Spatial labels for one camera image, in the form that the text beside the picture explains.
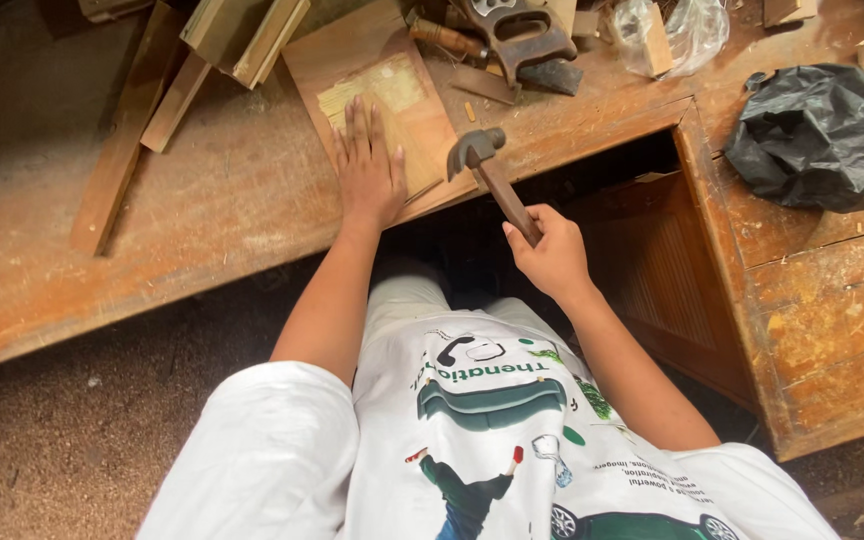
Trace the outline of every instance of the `black plastic bag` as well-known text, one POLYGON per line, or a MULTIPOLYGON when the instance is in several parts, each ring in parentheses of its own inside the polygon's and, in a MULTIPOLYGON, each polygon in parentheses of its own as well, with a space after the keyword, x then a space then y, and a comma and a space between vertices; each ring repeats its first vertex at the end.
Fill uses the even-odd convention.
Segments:
MULTIPOLYGON (((746 86, 755 90, 762 78, 746 86)), ((745 104, 725 155, 759 197, 864 211, 864 71, 834 63, 777 70, 745 104)))

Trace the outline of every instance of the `forearm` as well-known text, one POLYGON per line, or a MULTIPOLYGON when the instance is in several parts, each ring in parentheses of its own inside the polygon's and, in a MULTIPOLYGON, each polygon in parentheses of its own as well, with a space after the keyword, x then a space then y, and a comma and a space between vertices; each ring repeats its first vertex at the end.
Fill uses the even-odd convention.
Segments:
POLYGON ((379 231, 343 224, 282 328, 270 362, 306 362, 353 384, 379 231))
POLYGON ((591 282, 559 306, 575 328, 603 396, 632 431, 664 450, 720 444, 706 419, 642 350, 591 282))

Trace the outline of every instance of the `person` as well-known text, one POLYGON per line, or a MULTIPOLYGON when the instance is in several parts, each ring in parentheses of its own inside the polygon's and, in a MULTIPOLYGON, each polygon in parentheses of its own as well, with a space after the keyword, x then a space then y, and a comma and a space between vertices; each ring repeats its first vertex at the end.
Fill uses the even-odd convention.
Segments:
POLYGON ((345 125, 333 129, 335 242, 270 361, 209 398, 138 538, 837 538, 765 454, 720 443, 609 308, 579 227, 550 206, 527 208, 543 233, 534 249, 502 228, 584 363, 520 300, 451 310, 414 261, 377 271, 370 291, 407 156, 387 153, 378 110, 358 96, 345 125))

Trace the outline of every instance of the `plastic bag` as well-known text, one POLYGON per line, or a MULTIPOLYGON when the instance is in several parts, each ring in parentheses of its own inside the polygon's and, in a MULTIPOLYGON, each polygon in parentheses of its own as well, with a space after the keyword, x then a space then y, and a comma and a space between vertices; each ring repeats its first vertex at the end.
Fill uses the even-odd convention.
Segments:
MULTIPOLYGON (((615 6, 612 28, 615 44, 625 68, 649 75, 645 58, 645 36, 652 27, 651 0, 625 0, 615 6)), ((661 75, 685 77, 695 73, 719 54, 729 39, 729 14, 719 0, 679 0, 665 23, 665 35, 672 50, 672 69, 661 75)))
POLYGON ((864 211, 864 71, 819 63, 786 67, 756 90, 725 155, 755 195, 786 207, 864 211))

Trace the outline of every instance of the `clear plastic bag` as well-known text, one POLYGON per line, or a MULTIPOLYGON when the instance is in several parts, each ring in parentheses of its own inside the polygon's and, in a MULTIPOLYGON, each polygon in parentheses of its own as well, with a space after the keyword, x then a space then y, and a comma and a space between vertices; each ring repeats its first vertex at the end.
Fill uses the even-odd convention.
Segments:
MULTIPOLYGON (((632 73, 648 76, 645 36, 652 26, 651 0, 625 0, 615 6, 612 28, 622 64, 632 73)), ((729 39, 729 14, 719 0, 679 0, 665 23, 672 50, 672 69, 662 75, 685 77, 719 54, 729 39)))

